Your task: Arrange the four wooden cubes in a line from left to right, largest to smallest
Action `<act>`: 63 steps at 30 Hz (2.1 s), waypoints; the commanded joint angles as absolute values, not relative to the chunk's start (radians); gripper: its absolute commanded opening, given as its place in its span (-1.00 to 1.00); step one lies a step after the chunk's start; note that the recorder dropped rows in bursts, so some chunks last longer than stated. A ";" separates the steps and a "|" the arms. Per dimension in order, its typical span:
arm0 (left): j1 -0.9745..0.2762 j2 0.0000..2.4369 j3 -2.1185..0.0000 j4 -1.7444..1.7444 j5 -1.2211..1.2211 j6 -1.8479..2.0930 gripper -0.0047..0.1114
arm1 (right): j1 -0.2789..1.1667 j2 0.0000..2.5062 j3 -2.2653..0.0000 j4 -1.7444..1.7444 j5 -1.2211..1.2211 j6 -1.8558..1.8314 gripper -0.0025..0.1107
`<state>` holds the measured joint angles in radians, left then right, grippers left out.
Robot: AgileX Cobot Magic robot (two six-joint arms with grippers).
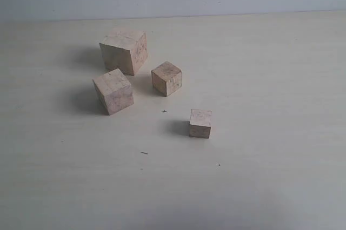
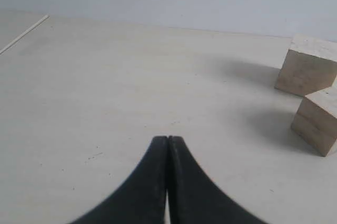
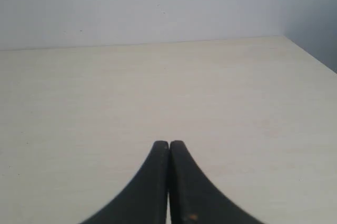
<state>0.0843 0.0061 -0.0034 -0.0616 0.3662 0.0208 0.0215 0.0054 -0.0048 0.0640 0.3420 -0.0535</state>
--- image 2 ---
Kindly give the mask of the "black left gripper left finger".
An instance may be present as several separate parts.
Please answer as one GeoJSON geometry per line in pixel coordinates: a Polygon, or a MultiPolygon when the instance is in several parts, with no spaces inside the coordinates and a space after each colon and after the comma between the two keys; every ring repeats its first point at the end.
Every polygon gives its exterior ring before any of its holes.
{"type": "Polygon", "coordinates": [[[164,223],[168,138],[156,136],[128,178],[72,223],[164,223]]]}

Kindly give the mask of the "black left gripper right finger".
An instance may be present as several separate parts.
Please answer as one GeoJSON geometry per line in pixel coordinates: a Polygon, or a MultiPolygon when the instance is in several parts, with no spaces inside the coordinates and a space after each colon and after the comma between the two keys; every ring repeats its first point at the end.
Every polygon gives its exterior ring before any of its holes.
{"type": "Polygon", "coordinates": [[[208,177],[182,137],[170,136],[168,143],[171,223],[265,223],[228,197],[208,177]]]}

